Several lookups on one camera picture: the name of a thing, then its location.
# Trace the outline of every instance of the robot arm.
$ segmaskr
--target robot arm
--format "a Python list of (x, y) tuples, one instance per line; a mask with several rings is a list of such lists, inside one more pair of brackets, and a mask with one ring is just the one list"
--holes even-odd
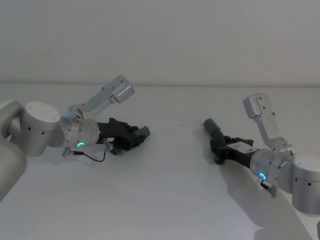
[(117, 154), (143, 143), (150, 135), (146, 126), (139, 129), (114, 118), (109, 123), (86, 118), (89, 112), (98, 114), (112, 103), (122, 103), (134, 92), (129, 81), (119, 75), (88, 102), (69, 107), (63, 117), (52, 106), (38, 101), (25, 107), (12, 100), (0, 104), (0, 201), (24, 172), (26, 157), (42, 155), (47, 146), (65, 147), (66, 157), (86, 155), (70, 151), (74, 147), (105, 144), (106, 150)]
[(229, 159), (244, 165), (261, 178), (260, 185), (272, 197), (277, 196), (280, 188), (292, 194), (294, 208), (320, 215), (320, 157), (295, 157), (293, 146), (281, 137), (267, 95), (251, 95), (243, 104), (270, 149), (255, 148), (252, 140), (224, 136), (213, 120), (208, 119), (204, 128), (213, 138), (211, 150), (216, 154), (215, 162), (221, 165)]

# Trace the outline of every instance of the white table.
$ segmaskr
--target white table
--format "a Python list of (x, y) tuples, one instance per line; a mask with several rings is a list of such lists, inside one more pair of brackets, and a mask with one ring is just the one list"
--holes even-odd
[[(0, 98), (38, 100), (63, 114), (97, 85), (0, 84)], [(263, 142), (242, 101), (267, 93), (283, 136), (301, 155), (320, 153), (320, 88), (136, 87), (109, 117), (148, 126), (151, 136), (93, 164), (48, 148), (0, 203), (1, 240), (316, 240), (318, 217), (272, 199), (235, 162), (210, 164), (213, 118), (226, 135)], [(85, 149), (101, 157), (102, 146)]]

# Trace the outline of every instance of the white tabletop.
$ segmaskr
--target white tabletop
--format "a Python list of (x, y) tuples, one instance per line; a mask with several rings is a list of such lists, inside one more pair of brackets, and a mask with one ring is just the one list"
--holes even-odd
[[(63, 114), (97, 85), (0, 84), (1, 101), (42, 101)], [(241, 165), (211, 164), (202, 123), (255, 140), (258, 127), (242, 101), (267, 93), (283, 136), (299, 155), (320, 153), (320, 88), (136, 87), (109, 117), (151, 129), (138, 148), (103, 163), (48, 148), (0, 202), (3, 240), (316, 240), (319, 217), (276, 199)], [(102, 156), (103, 146), (85, 149)]]

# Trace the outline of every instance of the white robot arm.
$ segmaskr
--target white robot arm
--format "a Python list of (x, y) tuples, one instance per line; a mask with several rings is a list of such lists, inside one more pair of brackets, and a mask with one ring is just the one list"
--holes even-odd
[(88, 102), (70, 106), (63, 117), (52, 106), (38, 101), (25, 107), (14, 100), (1, 103), (0, 201), (23, 174), (27, 157), (42, 155), (47, 146), (65, 147), (66, 157), (73, 152), (83, 153), (70, 151), (73, 147), (106, 144), (111, 149), (117, 136), (122, 142), (129, 139), (129, 143), (124, 141), (129, 144), (125, 145), (126, 150), (142, 143), (150, 134), (147, 127), (138, 129), (113, 118), (109, 122), (112, 126), (108, 127), (109, 123), (86, 119), (89, 112), (97, 114), (110, 104), (122, 103), (134, 92), (129, 81), (119, 75)]
[(260, 185), (272, 197), (277, 196), (277, 188), (282, 189), (292, 194), (294, 208), (306, 214), (320, 215), (320, 157), (295, 156), (293, 146), (278, 130), (266, 94), (250, 95), (243, 104), (270, 149), (254, 148), (254, 141), (250, 139), (224, 136), (214, 121), (207, 119), (204, 127), (213, 138), (211, 149), (216, 154), (215, 162), (223, 164), (225, 160), (234, 160), (244, 165), (261, 178)]

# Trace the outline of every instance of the white wall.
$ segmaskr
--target white wall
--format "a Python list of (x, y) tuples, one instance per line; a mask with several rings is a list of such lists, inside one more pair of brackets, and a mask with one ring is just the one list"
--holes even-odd
[(319, 0), (2, 0), (0, 79), (320, 85)]

